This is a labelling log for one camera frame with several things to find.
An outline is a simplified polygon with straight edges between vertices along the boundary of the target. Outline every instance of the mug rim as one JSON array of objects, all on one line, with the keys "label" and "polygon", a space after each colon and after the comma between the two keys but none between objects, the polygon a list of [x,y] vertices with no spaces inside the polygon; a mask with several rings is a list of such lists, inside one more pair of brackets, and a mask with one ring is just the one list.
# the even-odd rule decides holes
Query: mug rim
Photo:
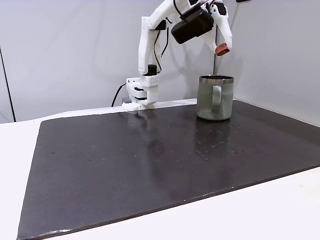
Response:
[{"label": "mug rim", "polygon": [[203,84],[233,84],[234,83],[233,76],[225,76],[225,75],[204,75],[199,77],[199,82]]}]

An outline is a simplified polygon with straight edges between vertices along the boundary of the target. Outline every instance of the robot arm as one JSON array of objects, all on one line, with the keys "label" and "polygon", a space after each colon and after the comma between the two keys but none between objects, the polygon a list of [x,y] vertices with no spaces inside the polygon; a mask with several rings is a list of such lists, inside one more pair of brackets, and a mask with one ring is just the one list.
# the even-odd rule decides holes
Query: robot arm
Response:
[{"label": "robot arm", "polygon": [[[181,11],[187,7],[189,10],[182,14]],[[194,37],[203,36],[210,49],[216,52],[217,46],[213,39],[212,29],[214,24],[217,24],[226,42],[224,53],[232,48],[228,10],[222,0],[164,0],[151,16],[141,18],[138,52],[140,77],[126,80],[126,89],[131,103],[122,104],[125,110],[152,108],[153,104],[158,101],[159,73],[162,70],[159,36],[161,31],[166,30],[179,17],[181,21],[171,31],[179,44]]]}]

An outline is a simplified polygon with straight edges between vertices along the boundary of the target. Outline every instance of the black table mat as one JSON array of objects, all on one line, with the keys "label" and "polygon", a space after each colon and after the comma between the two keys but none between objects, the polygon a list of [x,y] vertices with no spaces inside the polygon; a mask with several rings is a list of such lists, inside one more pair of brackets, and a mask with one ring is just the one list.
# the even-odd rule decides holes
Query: black table mat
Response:
[{"label": "black table mat", "polygon": [[17,239],[82,231],[314,168],[319,136],[319,127],[240,101],[218,122],[197,118],[195,105],[44,121]]}]

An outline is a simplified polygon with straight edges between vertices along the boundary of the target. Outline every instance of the mug handle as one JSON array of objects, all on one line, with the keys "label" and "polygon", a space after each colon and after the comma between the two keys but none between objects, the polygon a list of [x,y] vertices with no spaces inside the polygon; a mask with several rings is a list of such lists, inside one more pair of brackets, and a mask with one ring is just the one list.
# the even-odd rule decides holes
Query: mug handle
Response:
[{"label": "mug handle", "polygon": [[221,105],[221,93],[222,88],[220,85],[216,85],[212,87],[212,111],[214,113],[218,113],[220,111]]}]

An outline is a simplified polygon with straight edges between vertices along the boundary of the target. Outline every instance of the metal mug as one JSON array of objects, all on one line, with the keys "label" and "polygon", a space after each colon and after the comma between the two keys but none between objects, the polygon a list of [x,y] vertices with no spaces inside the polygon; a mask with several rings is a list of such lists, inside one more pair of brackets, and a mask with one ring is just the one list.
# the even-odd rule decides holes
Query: metal mug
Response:
[{"label": "metal mug", "polygon": [[234,99],[232,76],[206,75],[199,77],[196,114],[206,120],[221,121],[231,117]]}]

